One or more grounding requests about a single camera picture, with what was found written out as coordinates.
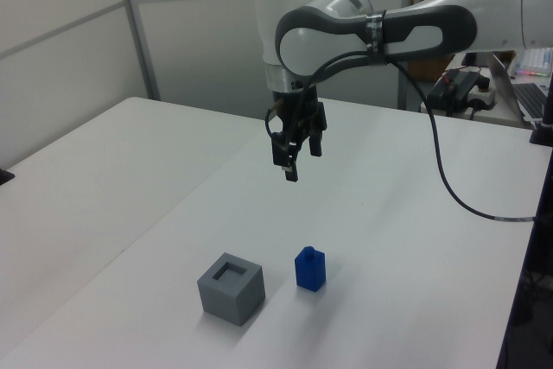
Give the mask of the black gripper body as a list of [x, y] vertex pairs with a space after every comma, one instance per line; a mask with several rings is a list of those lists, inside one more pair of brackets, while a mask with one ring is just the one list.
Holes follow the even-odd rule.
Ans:
[[[282, 99], [283, 104], [276, 110], [277, 116], [283, 123], [283, 131], [288, 131], [292, 125], [292, 118], [296, 109], [297, 101], [301, 96], [300, 92], [273, 92], [274, 102]], [[304, 119], [313, 119], [315, 128], [320, 130], [327, 129], [327, 120], [324, 111], [324, 105], [318, 100], [317, 89], [309, 88], [307, 95], [300, 106], [298, 121]]]

